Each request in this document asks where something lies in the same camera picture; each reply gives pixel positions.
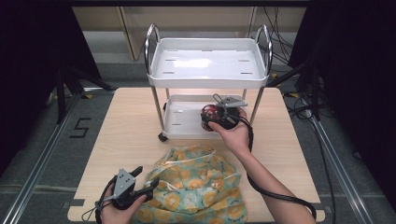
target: patterned cloth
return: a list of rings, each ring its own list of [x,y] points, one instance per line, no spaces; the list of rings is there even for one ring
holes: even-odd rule
[[[245,223],[240,174],[211,147],[174,147],[155,163],[145,186],[160,183],[132,223]]]

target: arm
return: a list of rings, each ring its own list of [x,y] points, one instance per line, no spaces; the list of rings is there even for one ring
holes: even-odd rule
[[[108,188],[105,197],[111,195],[111,189],[114,184]],[[126,210],[119,210],[111,204],[111,202],[104,202],[101,218],[103,224],[130,224],[131,218],[140,205],[146,200],[146,195],[140,196],[134,203]]]
[[[239,113],[241,117],[246,117],[246,112],[243,109],[239,108]],[[295,197],[250,153],[248,149],[248,128],[244,123],[239,122],[231,130],[225,130],[215,122],[209,122],[209,126],[221,135],[226,147],[241,161],[247,173],[260,188]],[[264,195],[262,197],[276,223],[316,223],[311,213],[303,205]]]

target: white cart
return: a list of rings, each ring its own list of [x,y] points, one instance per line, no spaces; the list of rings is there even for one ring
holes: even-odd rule
[[[149,58],[149,39],[156,35],[157,46]],[[264,59],[259,39],[265,33]],[[162,132],[161,141],[170,139],[213,139],[215,132],[201,127],[201,109],[213,104],[212,95],[170,95],[169,89],[240,89],[245,100],[248,89],[260,89],[250,123],[253,122],[272,62],[272,43],[262,25],[255,39],[250,38],[160,38],[156,24],[148,28],[145,63]],[[167,103],[160,108],[156,88],[166,90]]]

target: cable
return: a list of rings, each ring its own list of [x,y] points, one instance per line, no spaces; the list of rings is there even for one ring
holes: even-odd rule
[[[231,117],[233,119],[239,119],[240,121],[242,121],[247,126],[247,130],[248,130],[248,148],[249,148],[249,150],[251,152],[251,150],[253,149],[253,136],[254,136],[254,133],[253,133],[253,128],[251,127],[250,123],[247,121],[247,119],[242,118],[242,117],[238,118],[238,117],[233,116],[233,115],[229,115],[229,117]],[[315,209],[315,207],[311,203],[309,203],[309,202],[307,202],[305,200],[299,199],[297,197],[292,197],[292,196],[283,195],[283,194],[276,194],[276,193],[273,193],[273,192],[268,191],[266,189],[262,189],[250,178],[249,174],[247,174],[247,180],[250,183],[251,187],[253,187],[256,191],[258,191],[259,193],[261,193],[261,194],[263,194],[265,196],[268,196],[268,197],[271,197],[271,198],[275,198],[275,199],[279,199],[279,200],[283,200],[283,201],[287,201],[287,202],[291,202],[291,203],[298,203],[298,204],[301,204],[301,205],[307,207],[311,211],[311,214],[312,214],[312,217],[314,218],[314,220],[317,219],[317,210]]]
[[[267,48],[267,47],[263,47],[261,44],[258,44],[258,45],[259,45],[259,48],[260,48],[260,49],[264,50],[265,52],[268,51],[268,48]],[[275,58],[277,58],[278,60],[280,60],[282,63],[285,63],[285,64],[288,63],[288,59],[283,58],[282,56],[280,56],[279,54],[277,54],[277,53],[275,53],[275,52],[273,52],[273,56],[274,56]]]
[[[270,69],[271,71],[274,71],[274,72],[279,72],[279,73],[287,73],[287,72],[289,72],[289,71],[286,71],[286,70],[277,70],[277,69],[274,69],[274,68],[271,68]]]
[[[325,155],[324,155],[323,145],[322,145],[322,143],[320,141],[320,137],[318,135],[318,129],[315,126],[315,124],[313,123],[313,121],[311,120],[311,118],[313,118],[313,115],[311,114],[309,117],[307,117],[304,114],[301,114],[301,112],[303,111],[303,108],[304,108],[304,110],[309,109],[311,105],[307,104],[307,105],[304,105],[304,106],[301,106],[301,107],[298,107],[298,108],[295,107],[297,102],[302,101],[305,97],[306,97],[306,95],[303,94],[300,97],[300,99],[296,101],[296,103],[294,104],[294,109],[292,109],[292,111],[294,111],[297,114],[297,118],[303,119],[303,120],[308,120],[310,122],[310,124],[312,125],[312,127],[314,128],[315,137],[318,140],[318,145],[319,145],[319,148],[320,148],[320,155],[321,155],[321,158],[322,158],[322,161],[323,161],[323,167],[324,167],[326,178],[327,178],[327,181],[328,181],[328,184],[329,184],[330,194],[331,194],[331,197],[332,197],[332,209],[333,209],[332,223],[335,224],[336,223],[335,198],[334,198],[334,192],[333,192],[333,188],[332,188],[332,181],[330,179],[330,174],[329,174],[329,170],[328,170],[328,167],[327,167],[328,165],[327,165],[326,158],[325,158]]]
[[[286,41],[282,37],[282,35],[279,33],[278,19],[277,19],[279,7],[275,7],[275,21],[274,22],[272,22],[271,18],[269,17],[266,7],[264,7],[263,9],[264,9],[264,12],[265,12],[265,15],[266,15],[268,21],[271,24],[271,28],[272,28],[272,32],[270,34],[271,39],[275,40],[279,43],[280,49],[281,49],[283,55],[285,55],[285,57],[280,57],[280,56],[278,56],[278,57],[282,58],[282,60],[280,60],[282,63],[289,64],[290,54],[289,54],[289,51],[286,49],[286,47],[292,49],[293,45],[291,43],[289,43],[288,41]]]
[[[93,209],[88,210],[88,211],[85,212],[84,214],[82,214],[82,215],[81,215],[81,220],[83,220],[83,221],[89,221],[90,218],[91,218],[91,215],[92,215],[93,211],[95,211],[96,223],[102,224],[102,219],[101,219],[101,217],[100,217],[100,214],[101,214],[102,210],[103,210],[106,206],[110,205],[110,203],[108,203],[108,204],[106,204],[105,206],[102,206],[102,204],[103,204],[103,202],[104,202],[103,199],[105,198],[105,194],[106,194],[108,188],[110,188],[110,185],[113,184],[113,183],[115,183],[116,180],[117,180],[117,176],[115,175],[110,181],[108,181],[108,183],[107,183],[105,189],[104,189],[103,192],[102,192],[102,195],[101,195],[99,201],[95,202],[95,207],[94,207]]]

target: cart tray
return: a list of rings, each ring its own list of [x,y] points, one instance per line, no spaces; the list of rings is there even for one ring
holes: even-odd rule
[[[258,89],[268,77],[248,38],[163,38],[151,70],[149,83],[158,88]]]
[[[242,100],[241,96],[230,96]],[[215,103],[213,95],[170,96],[165,109],[163,135],[169,139],[220,139],[218,133],[207,132],[201,126],[201,109]]]

